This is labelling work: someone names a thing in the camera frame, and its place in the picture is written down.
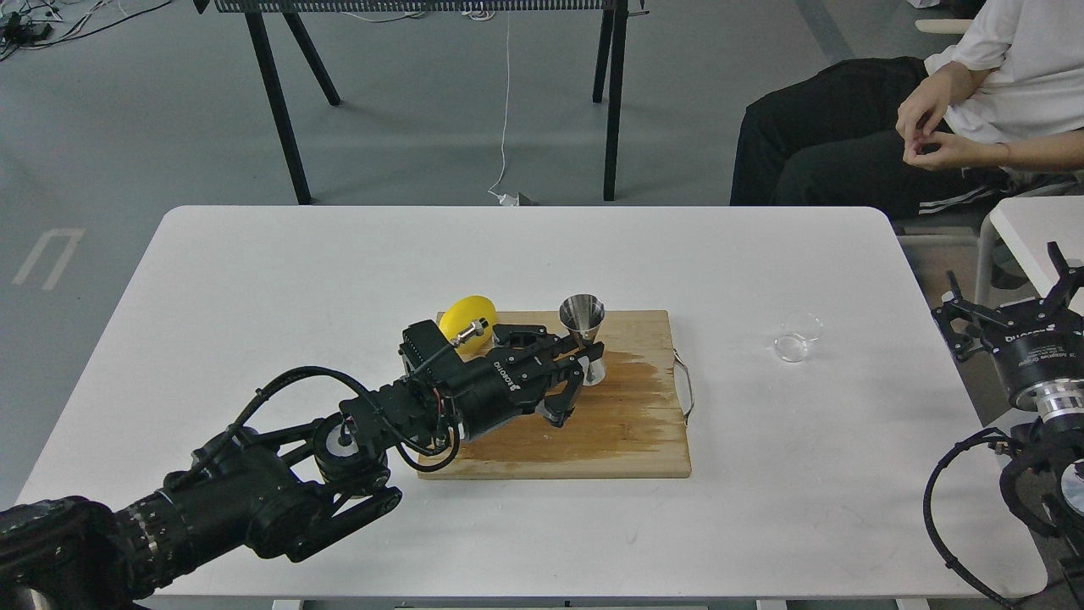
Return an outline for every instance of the lemon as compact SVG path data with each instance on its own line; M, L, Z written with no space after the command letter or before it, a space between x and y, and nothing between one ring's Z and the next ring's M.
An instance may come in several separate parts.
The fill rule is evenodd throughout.
M480 337L470 339L455 350L460 354L474 354L488 346L490 339L493 337L493 325L496 324L496 308L493 307L492 300L479 294L460 298L444 312L437 326L440 328L440 333L444 335L444 339L451 341L463 329L470 326L472 322L480 319L485 319L489 323L489 326L486 327L486 333Z

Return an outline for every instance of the cutting board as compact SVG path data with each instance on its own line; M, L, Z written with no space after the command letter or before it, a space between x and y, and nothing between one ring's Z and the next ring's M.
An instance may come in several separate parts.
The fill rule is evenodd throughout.
M543 325L551 334L566 333L556 312L501 312L498 324ZM692 464L674 387L667 312L606 312L596 340L606 346L606 378L581 390L564 428L550 426L538 414L516 418L464 444L448 467L418 477L687 478ZM439 458L420 457L420 462L431 465Z

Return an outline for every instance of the desk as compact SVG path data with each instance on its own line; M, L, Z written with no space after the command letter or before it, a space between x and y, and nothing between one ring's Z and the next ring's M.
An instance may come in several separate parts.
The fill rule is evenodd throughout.
M20 502L79 494L118 509L186 468L283 371L322 365L376 388L402 375L401 330L463 295L530 311L578 291L611 311L669 311L697 399L689 479L421 481L392 452L403 502L388 517L300 564L237 549L164 593L977 595L927 540L921 495L979 421L868 208L177 208ZM800 364L771 349L791 309L826 325ZM336 386L292 387L250 425L325 416L345 398ZM996 460L970 454L938 485L942 535L995 589L1036 592L1046 573L1001 501Z
M1006 198L994 207L988 221L1042 295L1058 281L1047 242L1058 242L1067 259L1084 259L1084 195ZM984 232L984 239L992 241L989 230ZM989 275L979 280L981 286L990 284ZM1084 313L1084 294L1073 298L1071 308Z

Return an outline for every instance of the jigger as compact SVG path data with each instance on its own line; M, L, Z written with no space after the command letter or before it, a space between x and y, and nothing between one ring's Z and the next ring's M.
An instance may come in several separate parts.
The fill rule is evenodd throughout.
M591 346L598 335L598 327L606 317L606 308L603 301L593 294L573 294L560 303L557 310L560 324L568 329L568 334L576 340L576 345L581 349ZM584 386L595 386L606 377L606 365L602 359L586 363Z

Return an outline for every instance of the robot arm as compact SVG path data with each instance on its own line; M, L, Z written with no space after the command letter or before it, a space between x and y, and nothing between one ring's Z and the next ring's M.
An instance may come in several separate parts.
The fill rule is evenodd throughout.
M1061 560L1066 580L1077 605L1084 608L1084 325L1069 309L1084 285L1084 267L1070 267L1057 244L1047 251L1058 271L1058 282L1042 298L1030 298L989 309L967 301L950 272L952 291L943 307L932 311L950 351L964 362L988 352L1009 404L1035 412L1034 424L1014 428L1010 436L988 429L960 443L938 465L926 491L927 528L946 564L981 593L1006 607L1011 602L993 594L949 555L937 536L929 512L929 497L938 473L970 446L989 444L1011 457L1002 471L1001 492L1006 506L1029 529L1044 537L1059 537L1072 556ZM1053 473L1054 485L1037 476ZM1018 483L1033 477L1032 490L1046 488L1036 503L1021 498Z
M399 504L401 492L387 486L388 450L414 468L436 470L461 442L516 417L540 412L560 428L585 364L602 358L603 345L581 349L541 326L498 325L494 348L462 361L454 348L485 326L476 322L449 342L431 321L412 325L399 350L406 374L376 392L320 367L279 376L193 452L188 471L168 475L160 490L119 511L68 497L0 512L0 607L36 608L34 596L44 596L65 610L138 608L132 599L241 545L260 558L301 561ZM310 424L262 434L245 427L275 392L314 376L332 377L357 397ZM408 450L446 457L422 466ZM309 457L322 483L293 472ZM347 507L351 501L358 502Z

